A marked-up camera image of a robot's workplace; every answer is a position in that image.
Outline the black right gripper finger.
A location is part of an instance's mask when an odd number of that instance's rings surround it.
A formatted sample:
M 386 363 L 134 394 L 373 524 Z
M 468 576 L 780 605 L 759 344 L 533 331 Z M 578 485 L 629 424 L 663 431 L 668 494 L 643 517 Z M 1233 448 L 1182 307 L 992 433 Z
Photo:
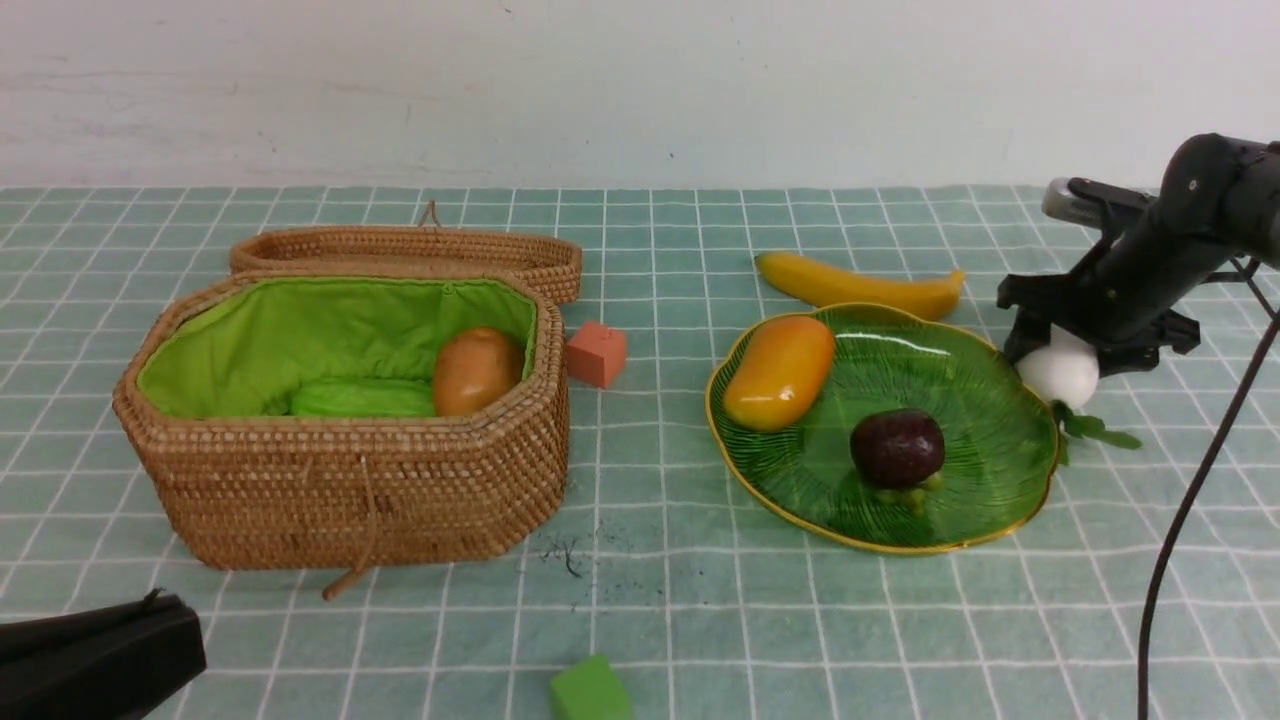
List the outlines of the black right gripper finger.
M 1051 322 L 1041 307 L 1016 306 L 1012 327 L 1004 341 L 1004 356 L 1019 363 L 1051 341 Z

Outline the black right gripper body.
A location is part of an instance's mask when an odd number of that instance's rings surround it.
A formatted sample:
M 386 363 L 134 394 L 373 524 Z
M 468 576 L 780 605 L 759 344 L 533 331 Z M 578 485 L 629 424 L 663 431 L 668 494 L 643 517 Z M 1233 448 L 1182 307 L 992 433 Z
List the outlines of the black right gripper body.
M 1198 322 L 1175 305 L 1201 283 L 1189 240 L 1170 240 L 1148 217 L 1102 234 L 1069 272 L 1011 274 L 997 288 L 1000 309 L 1041 307 L 1051 325 L 1093 346 L 1101 377 L 1152 372 L 1165 348 L 1201 345 Z

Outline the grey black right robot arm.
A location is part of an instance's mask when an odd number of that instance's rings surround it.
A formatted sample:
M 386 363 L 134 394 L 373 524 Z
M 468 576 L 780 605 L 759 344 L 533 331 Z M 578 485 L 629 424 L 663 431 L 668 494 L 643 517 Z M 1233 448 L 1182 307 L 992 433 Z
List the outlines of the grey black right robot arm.
M 1197 135 L 1156 195 L 1057 178 L 1041 209 L 1100 238 L 1069 272 L 1001 281 L 997 305 L 1016 309 L 1005 357 L 1019 363 L 1065 332 L 1094 350 L 1102 377 L 1151 372 L 1162 348 L 1184 355 L 1201 343 L 1178 302 L 1202 284 L 1245 279 L 1228 270 L 1234 259 L 1277 265 L 1277 145 Z

